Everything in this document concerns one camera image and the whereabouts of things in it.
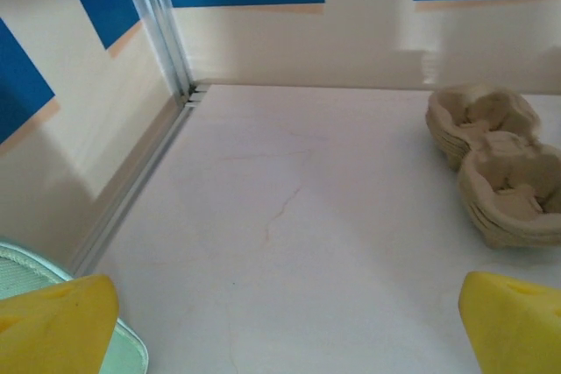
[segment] white floor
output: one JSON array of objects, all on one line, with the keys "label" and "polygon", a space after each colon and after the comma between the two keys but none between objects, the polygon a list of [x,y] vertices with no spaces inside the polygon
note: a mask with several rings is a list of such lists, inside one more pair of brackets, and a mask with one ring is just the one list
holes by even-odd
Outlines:
[{"label": "white floor", "polygon": [[[150,372],[479,372],[464,276],[561,287],[561,250],[482,243],[427,97],[212,87],[98,265]],[[529,100],[561,147],[561,97]]]}]

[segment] yellow object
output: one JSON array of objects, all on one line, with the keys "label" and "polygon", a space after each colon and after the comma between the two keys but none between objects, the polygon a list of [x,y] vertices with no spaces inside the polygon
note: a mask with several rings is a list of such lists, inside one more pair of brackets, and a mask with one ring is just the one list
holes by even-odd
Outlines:
[{"label": "yellow object", "polygon": [[472,272],[459,312],[483,374],[561,373],[561,291]]},{"label": "yellow object", "polygon": [[0,300],[0,373],[97,374],[117,315],[104,275]]}]

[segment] white wall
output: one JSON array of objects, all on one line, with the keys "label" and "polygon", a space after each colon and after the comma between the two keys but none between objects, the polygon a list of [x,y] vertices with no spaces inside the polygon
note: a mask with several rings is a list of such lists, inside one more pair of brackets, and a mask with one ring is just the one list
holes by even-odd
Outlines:
[{"label": "white wall", "polygon": [[0,157],[2,236],[68,264],[177,109],[142,29],[112,58],[80,0],[0,8],[60,106]]},{"label": "white wall", "polygon": [[323,15],[201,8],[175,16],[197,80],[561,89],[561,0],[440,11],[416,11],[412,0],[326,0]]}]

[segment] egg carton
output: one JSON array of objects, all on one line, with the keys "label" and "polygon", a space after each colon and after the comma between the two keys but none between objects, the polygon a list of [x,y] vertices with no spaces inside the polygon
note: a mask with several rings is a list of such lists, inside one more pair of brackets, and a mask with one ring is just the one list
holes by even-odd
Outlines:
[{"label": "egg carton", "polygon": [[521,95],[447,88],[430,97],[426,117],[489,247],[561,245],[561,151],[539,142],[539,117]]}]

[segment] mint green bag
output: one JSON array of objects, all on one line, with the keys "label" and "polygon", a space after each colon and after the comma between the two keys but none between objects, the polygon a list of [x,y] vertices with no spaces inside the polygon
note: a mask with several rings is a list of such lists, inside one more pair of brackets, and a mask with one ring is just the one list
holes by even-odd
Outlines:
[{"label": "mint green bag", "polygon": [[[69,273],[23,247],[0,242],[0,300],[73,279]],[[103,359],[100,374],[146,374],[148,351],[121,319]]]}]

